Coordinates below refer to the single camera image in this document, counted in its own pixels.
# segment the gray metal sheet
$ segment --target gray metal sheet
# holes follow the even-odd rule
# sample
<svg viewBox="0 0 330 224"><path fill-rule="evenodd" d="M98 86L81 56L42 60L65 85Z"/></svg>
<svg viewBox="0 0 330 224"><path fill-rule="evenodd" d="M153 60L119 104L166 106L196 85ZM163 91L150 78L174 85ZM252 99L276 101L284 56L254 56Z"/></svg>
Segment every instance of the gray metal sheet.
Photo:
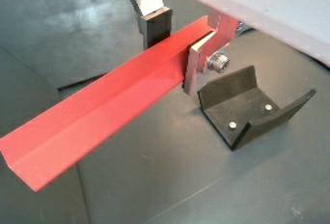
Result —
<svg viewBox="0 0 330 224"><path fill-rule="evenodd" d="M329 0L200 0L330 66Z"/></svg>
<svg viewBox="0 0 330 224"><path fill-rule="evenodd" d="M59 102L55 87L3 49L0 95L0 137ZM77 167L35 193L11 171L0 155L0 223L89 224Z"/></svg>
<svg viewBox="0 0 330 224"><path fill-rule="evenodd" d="M228 55L280 107L317 95L233 153L178 87L79 163L93 224L329 223L329 70L257 31Z"/></svg>
<svg viewBox="0 0 330 224"><path fill-rule="evenodd" d="M208 14L182 1L165 0L174 30ZM0 7L0 44L58 88L109 72L143 49L130 0L0 0Z"/></svg>

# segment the white surface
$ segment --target white surface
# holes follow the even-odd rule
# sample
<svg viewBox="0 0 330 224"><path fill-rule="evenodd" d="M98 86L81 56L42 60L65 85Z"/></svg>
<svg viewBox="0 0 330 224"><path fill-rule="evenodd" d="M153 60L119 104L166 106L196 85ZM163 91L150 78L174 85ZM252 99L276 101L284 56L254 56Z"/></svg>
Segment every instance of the white surface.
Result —
<svg viewBox="0 0 330 224"><path fill-rule="evenodd" d="M330 0L200 0L330 66Z"/></svg>

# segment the gray surface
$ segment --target gray surface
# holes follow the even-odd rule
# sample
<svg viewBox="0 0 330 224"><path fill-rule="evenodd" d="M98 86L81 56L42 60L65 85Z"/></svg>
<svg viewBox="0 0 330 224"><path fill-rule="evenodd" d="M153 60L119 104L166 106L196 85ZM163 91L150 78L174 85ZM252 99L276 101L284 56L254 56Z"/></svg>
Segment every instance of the gray surface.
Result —
<svg viewBox="0 0 330 224"><path fill-rule="evenodd" d="M0 137L59 101L57 89L2 49L0 95ZM77 167L35 193L0 155L0 223L89 224Z"/></svg>
<svg viewBox="0 0 330 224"><path fill-rule="evenodd" d="M79 163L93 224L329 223L329 70L257 31L228 55L280 107L318 93L233 153L178 87Z"/></svg>
<svg viewBox="0 0 330 224"><path fill-rule="evenodd" d="M192 0L165 0L174 30L206 14ZM58 88L106 73L142 51L129 0L0 0L0 47Z"/></svg>
<svg viewBox="0 0 330 224"><path fill-rule="evenodd" d="M329 0L200 0L330 66Z"/></svg>

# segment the red angle bracket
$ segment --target red angle bracket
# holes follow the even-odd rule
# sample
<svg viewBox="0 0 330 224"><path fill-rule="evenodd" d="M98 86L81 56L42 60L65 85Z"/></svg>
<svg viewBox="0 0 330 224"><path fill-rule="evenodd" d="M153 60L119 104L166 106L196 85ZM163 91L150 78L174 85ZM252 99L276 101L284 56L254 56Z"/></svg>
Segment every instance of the red angle bracket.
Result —
<svg viewBox="0 0 330 224"><path fill-rule="evenodd" d="M0 139L35 191L182 83L189 46L210 31L204 17Z"/></svg>

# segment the bolt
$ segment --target bolt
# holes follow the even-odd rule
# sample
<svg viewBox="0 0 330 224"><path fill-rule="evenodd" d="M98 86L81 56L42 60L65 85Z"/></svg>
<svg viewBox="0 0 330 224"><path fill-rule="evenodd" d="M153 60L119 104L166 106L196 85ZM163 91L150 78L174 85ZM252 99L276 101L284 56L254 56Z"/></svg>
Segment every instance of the bolt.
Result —
<svg viewBox="0 0 330 224"><path fill-rule="evenodd" d="M237 128L237 123L236 122L230 122L230 128L236 129Z"/></svg>
<svg viewBox="0 0 330 224"><path fill-rule="evenodd" d="M221 53L216 52L209 58L209 69L224 73L230 65L230 59Z"/></svg>
<svg viewBox="0 0 330 224"><path fill-rule="evenodd" d="M266 111L272 111L274 108L268 104L268 105L265 106L265 109L266 109Z"/></svg>

